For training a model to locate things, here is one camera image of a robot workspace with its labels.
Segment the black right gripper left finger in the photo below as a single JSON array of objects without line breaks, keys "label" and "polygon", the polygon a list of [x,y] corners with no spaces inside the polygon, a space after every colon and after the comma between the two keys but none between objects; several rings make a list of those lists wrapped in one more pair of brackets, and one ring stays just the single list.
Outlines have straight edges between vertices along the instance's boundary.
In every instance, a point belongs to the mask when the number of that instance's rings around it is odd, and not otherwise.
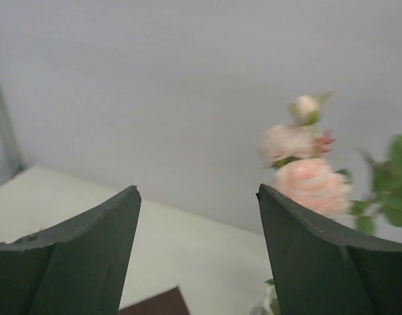
[{"label": "black right gripper left finger", "polygon": [[117,314],[140,208],[130,186],[64,222],[0,243],[0,314]]}]

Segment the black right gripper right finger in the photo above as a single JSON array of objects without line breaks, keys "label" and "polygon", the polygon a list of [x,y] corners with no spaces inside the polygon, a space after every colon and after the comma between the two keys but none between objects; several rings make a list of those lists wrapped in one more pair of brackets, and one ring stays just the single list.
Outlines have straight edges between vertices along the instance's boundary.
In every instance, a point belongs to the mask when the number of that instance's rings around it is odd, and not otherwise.
[{"label": "black right gripper right finger", "polygon": [[257,199],[282,314],[402,315],[402,243],[348,228],[265,184]]}]

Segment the red and maroon wrapping paper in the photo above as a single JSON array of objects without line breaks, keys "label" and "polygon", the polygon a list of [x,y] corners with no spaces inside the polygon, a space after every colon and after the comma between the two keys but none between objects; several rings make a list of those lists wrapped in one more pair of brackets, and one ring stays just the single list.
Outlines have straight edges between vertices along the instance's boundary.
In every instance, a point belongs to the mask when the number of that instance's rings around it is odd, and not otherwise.
[{"label": "red and maroon wrapping paper", "polygon": [[190,315],[190,312],[179,287],[174,287],[127,306],[118,315]]}]

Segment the orange pink rose stem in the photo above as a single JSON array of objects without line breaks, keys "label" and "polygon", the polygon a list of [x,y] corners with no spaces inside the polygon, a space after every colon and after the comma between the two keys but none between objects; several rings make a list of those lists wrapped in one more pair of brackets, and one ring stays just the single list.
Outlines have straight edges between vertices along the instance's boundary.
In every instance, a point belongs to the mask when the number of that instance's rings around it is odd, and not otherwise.
[{"label": "orange pink rose stem", "polygon": [[385,161],[376,161],[366,150],[360,153],[370,170],[370,192],[363,200],[351,202],[349,214],[354,216],[355,229],[374,235],[380,216],[402,228],[402,135],[391,138]]}]

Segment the light pink rose stem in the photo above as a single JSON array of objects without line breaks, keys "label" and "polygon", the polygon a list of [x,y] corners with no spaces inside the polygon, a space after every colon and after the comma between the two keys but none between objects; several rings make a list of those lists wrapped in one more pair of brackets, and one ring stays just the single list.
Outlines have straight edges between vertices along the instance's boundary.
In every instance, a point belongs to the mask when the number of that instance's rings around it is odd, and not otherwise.
[{"label": "light pink rose stem", "polygon": [[319,122],[333,94],[306,94],[290,103],[292,122],[265,131],[259,153],[264,166],[275,170],[276,190],[320,215],[336,219],[351,207],[351,181],[347,174],[333,170],[325,158],[335,140],[332,131],[319,129]]}]

